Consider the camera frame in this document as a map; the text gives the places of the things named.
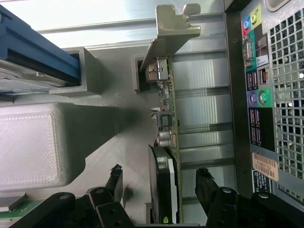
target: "usb port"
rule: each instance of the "usb port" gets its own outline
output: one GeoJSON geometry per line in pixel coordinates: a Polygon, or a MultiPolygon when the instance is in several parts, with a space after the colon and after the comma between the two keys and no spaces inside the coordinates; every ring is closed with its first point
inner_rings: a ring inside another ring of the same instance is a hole
{"type": "Polygon", "coordinates": [[[253,87],[257,87],[257,73],[256,71],[252,74],[253,87]]]}
{"type": "Polygon", "coordinates": [[[255,113],[256,113],[256,124],[261,124],[260,111],[256,109],[255,113]]]}
{"type": "Polygon", "coordinates": [[[250,122],[252,124],[256,123],[256,114],[255,114],[255,110],[250,109],[250,122]]]}
{"type": "Polygon", "coordinates": [[[256,129],[254,127],[251,128],[251,140],[253,142],[257,142],[257,133],[256,133],[256,129]]]}
{"type": "Polygon", "coordinates": [[[267,83],[268,73],[266,72],[265,68],[258,70],[258,77],[260,85],[267,83]]]}
{"type": "Polygon", "coordinates": [[[252,73],[247,73],[247,87],[253,87],[252,73]]]}
{"type": "Polygon", "coordinates": [[[256,142],[257,143],[262,143],[262,138],[261,138],[261,130],[259,128],[256,129],[256,142]]]}

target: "ventilation grille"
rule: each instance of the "ventilation grille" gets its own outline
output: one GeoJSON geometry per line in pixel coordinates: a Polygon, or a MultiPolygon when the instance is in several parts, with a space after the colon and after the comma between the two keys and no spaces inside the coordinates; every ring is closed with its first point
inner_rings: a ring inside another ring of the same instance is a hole
{"type": "Polygon", "coordinates": [[[270,30],[279,168],[302,180],[304,176],[303,27],[304,9],[270,30]]]}
{"type": "Polygon", "coordinates": [[[298,201],[299,203],[301,203],[302,205],[304,205],[304,199],[301,196],[298,196],[297,194],[295,194],[294,192],[284,188],[282,185],[278,185],[278,188],[285,192],[288,196],[294,198],[296,201],[298,201]]]}

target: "white sticker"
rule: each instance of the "white sticker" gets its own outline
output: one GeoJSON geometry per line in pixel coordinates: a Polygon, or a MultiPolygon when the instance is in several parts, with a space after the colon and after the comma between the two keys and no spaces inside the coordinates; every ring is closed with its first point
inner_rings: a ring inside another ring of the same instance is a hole
{"type": "Polygon", "coordinates": [[[275,160],[257,153],[252,153],[252,165],[256,171],[259,171],[274,181],[279,180],[278,165],[275,160]]]}
{"type": "Polygon", "coordinates": [[[257,67],[269,63],[268,55],[256,57],[256,60],[257,60],[257,61],[256,61],[256,66],[257,66],[257,67]]]}

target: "green ps/2 port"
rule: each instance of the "green ps/2 port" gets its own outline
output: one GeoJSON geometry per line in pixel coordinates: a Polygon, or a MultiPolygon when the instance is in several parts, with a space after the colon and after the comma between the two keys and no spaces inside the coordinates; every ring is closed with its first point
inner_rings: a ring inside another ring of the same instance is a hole
{"type": "Polygon", "coordinates": [[[258,101],[261,105],[266,104],[267,94],[263,90],[258,93],[258,101]]]}

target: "barcode label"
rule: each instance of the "barcode label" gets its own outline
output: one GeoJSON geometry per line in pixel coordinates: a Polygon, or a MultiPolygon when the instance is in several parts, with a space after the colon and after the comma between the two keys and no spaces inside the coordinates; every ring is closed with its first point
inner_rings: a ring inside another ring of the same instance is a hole
{"type": "Polygon", "coordinates": [[[255,159],[258,159],[259,161],[264,162],[264,163],[276,168],[276,162],[274,160],[264,157],[262,155],[259,155],[257,153],[253,153],[253,155],[254,155],[255,159]]]}
{"type": "Polygon", "coordinates": [[[278,165],[275,160],[264,157],[257,153],[252,153],[252,165],[253,168],[265,176],[278,181],[278,165]]]}

